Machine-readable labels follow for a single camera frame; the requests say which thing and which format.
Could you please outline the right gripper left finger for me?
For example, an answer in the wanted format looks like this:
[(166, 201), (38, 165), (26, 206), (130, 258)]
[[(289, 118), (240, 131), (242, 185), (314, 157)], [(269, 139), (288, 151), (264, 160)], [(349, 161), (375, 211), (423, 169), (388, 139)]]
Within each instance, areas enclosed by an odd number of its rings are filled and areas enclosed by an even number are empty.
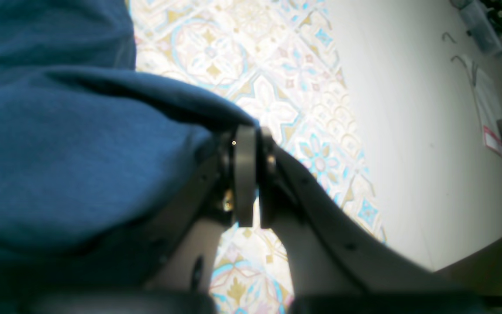
[(209, 295), (217, 245), (236, 222), (251, 225), (258, 131), (240, 126), (191, 175), (142, 235), (159, 251), (143, 285), (144, 314), (215, 314)]

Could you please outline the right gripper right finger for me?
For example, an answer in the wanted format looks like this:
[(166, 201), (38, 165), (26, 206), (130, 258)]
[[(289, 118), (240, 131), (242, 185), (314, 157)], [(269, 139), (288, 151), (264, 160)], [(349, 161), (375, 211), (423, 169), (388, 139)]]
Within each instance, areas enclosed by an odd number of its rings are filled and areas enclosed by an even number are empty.
[(291, 314), (484, 314), (502, 296), (478, 295), (417, 266), (341, 211), (312, 174), (258, 131), (261, 226), (288, 255)]

